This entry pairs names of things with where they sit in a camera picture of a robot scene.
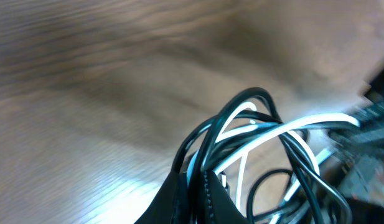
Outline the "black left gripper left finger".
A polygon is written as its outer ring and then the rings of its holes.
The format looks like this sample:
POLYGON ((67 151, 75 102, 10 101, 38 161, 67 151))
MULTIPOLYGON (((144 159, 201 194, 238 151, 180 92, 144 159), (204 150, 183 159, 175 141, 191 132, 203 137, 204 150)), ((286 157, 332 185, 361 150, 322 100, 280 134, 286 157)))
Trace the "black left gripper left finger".
POLYGON ((135 224, 189 223, 186 174, 170 171, 146 211, 135 224))

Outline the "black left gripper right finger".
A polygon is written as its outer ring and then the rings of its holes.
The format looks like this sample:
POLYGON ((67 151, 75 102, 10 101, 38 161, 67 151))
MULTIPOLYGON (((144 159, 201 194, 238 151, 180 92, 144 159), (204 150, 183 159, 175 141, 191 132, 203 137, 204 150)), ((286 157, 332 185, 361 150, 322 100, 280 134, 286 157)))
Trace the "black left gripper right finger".
POLYGON ((202 174, 200 188, 200 223, 203 224, 249 224, 238 211, 227 191, 214 172, 202 174))

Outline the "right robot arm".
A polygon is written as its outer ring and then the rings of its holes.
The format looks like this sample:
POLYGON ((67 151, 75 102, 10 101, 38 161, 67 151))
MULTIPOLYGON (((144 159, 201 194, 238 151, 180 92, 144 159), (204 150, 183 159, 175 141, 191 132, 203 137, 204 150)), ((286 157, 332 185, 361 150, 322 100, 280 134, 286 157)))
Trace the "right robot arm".
POLYGON ((269 93, 249 88, 234 97, 206 132, 190 178, 200 177, 196 223, 384 223, 384 207, 355 198, 352 188, 367 193, 374 173, 384 172, 384 67, 365 92, 370 105, 352 114, 318 114, 281 121, 269 93), (217 175, 236 160, 271 139, 282 142, 291 168, 281 203, 254 214, 253 199, 262 175, 252 186, 242 215, 220 186, 217 175))

